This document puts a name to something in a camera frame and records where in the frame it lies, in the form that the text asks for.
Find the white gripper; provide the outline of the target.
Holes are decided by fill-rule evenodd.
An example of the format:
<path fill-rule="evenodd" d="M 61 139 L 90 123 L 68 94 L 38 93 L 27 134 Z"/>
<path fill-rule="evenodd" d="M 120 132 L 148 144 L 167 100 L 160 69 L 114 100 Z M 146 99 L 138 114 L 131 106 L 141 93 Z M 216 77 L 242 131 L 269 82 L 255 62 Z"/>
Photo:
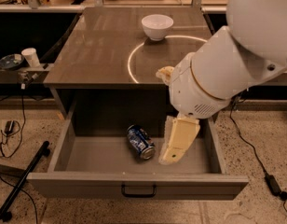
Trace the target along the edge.
<path fill-rule="evenodd" d="M 171 105 L 179 112 L 165 121 L 164 144 L 158 157 L 162 165 L 175 164 L 184 156 L 198 136 L 198 119 L 207 119 L 230 103 L 229 99 L 210 96 L 199 86 L 191 69 L 194 55 L 190 52 L 175 67 L 165 66 L 156 72 L 156 77 L 169 86 Z"/>

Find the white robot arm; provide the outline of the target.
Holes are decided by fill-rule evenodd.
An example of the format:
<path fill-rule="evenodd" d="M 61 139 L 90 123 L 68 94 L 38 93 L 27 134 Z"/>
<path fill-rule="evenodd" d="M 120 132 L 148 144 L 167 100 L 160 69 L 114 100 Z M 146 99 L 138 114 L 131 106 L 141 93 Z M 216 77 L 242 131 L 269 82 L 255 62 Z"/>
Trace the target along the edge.
<path fill-rule="evenodd" d="M 287 71 L 287 0 L 228 0 L 226 22 L 198 51 L 156 72 L 178 111 L 165 122 L 161 164 L 183 157 L 201 119 L 227 107 L 236 94 Z"/>

